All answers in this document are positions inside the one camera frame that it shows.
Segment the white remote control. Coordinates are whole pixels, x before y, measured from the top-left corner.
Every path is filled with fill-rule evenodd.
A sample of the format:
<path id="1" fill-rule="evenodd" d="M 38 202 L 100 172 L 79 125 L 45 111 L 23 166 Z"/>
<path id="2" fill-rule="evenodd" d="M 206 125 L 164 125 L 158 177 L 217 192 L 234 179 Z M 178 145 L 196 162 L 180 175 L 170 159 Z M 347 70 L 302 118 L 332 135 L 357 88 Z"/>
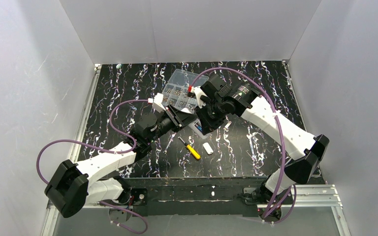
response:
<path id="1" fill-rule="evenodd" d="M 207 138 L 209 138 L 209 136 L 210 136 L 210 134 L 203 134 L 203 132 L 202 132 L 202 126 L 201 126 L 201 122 L 200 122 L 200 120 L 199 119 L 195 119 L 193 122 L 191 122 L 189 125 L 188 125 L 188 127 L 190 127 L 191 128 L 191 130 L 195 133 L 195 134 L 197 134 L 199 137 L 200 137 L 200 139 L 202 139 L 202 140 L 206 140 Z"/>

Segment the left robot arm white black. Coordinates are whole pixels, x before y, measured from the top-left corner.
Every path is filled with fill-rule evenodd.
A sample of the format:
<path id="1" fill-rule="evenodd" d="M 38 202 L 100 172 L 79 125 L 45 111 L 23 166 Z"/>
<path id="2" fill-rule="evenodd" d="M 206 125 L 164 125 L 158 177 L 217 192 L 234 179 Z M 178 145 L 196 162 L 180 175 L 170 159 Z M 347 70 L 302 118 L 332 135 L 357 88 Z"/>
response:
<path id="1" fill-rule="evenodd" d="M 145 113 L 131 129 L 130 137 L 108 152 L 77 163 L 63 161 L 47 184 L 45 195 L 64 218 L 75 215 L 85 204 L 119 199 L 128 188 L 126 182 L 118 177 L 102 178 L 146 157 L 154 140 L 169 131 L 179 132 L 196 118 L 171 105 L 157 115 Z"/>

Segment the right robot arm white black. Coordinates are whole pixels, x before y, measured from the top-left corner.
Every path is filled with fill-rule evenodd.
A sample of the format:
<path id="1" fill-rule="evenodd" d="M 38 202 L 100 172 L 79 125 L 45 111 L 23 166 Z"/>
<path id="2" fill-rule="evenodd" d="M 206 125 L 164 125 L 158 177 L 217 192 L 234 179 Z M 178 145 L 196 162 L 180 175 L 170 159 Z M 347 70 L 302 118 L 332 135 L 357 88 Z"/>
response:
<path id="1" fill-rule="evenodd" d="M 197 100 L 195 113 L 204 135 L 218 129 L 232 114 L 254 124 L 281 146 L 289 160 L 260 187 L 259 194 L 267 200 L 294 184 L 306 184 L 324 157 L 329 139 L 306 132 L 272 109 L 264 94 L 251 84 L 229 85 L 214 75 L 188 92 Z"/>

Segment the white remote battery cover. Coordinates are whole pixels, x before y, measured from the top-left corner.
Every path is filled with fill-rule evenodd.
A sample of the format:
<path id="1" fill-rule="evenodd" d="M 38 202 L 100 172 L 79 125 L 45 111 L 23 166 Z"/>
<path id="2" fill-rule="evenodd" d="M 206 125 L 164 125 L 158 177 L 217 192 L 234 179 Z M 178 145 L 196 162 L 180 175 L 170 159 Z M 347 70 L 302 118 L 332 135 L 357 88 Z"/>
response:
<path id="1" fill-rule="evenodd" d="M 203 143 L 202 145 L 205 149 L 205 151 L 207 152 L 208 155 L 211 155 L 214 153 L 213 149 L 211 148 L 211 146 L 209 145 L 209 143 Z"/>

